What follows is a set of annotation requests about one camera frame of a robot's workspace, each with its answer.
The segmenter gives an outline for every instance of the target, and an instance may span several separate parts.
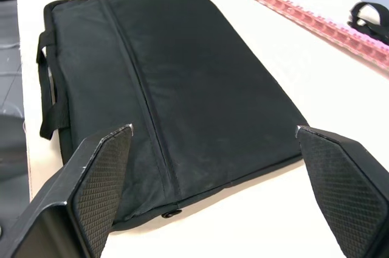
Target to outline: white table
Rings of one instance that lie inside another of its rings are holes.
[[[35,64],[43,7],[18,0],[30,190],[61,167],[58,137],[39,137]],[[388,77],[254,0],[212,0],[313,127],[358,140],[389,169]],[[358,0],[294,0],[346,22]],[[103,257],[344,257],[303,162],[224,190],[136,229],[110,235]]]

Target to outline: carrying handle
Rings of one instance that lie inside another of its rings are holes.
[[[57,61],[48,60],[43,54],[43,48],[54,47],[55,37],[52,31],[46,30],[41,33],[38,43],[38,53],[36,62],[38,63],[38,74],[41,85],[42,98],[42,125],[40,136],[42,138],[51,139],[53,132],[56,129],[67,128],[70,126],[69,120],[69,105],[67,103],[67,95],[64,88],[64,83],[58,73],[60,72]],[[56,103],[52,103],[49,68],[55,78],[55,94]]]
[[[380,24],[374,24],[359,17],[360,11],[366,6],[372,6],[379,14]],[[385,44],[389,44],[389,10],[381,4],[375,2],[360,2],[351,10],[351,22],[349,25],[357,31],[369,35]],[[358,20],[365,22],[364,25],[358,25]]]

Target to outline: black textured pad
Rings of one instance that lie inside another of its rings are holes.
[[[80,188],[74,196],[74,212],[93,257],[100,257],[115,218],[126,172],[130,129],[102,140]]]
[[[317,203],[343,253],[375,257],[387,230],[388,201],[339,143],[305,129],[298,139]]]

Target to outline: pink plastic strip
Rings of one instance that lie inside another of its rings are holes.
[[[389,46],[346,25],[335,23],[289,0],[256,0],[321,37],[389,71]]]

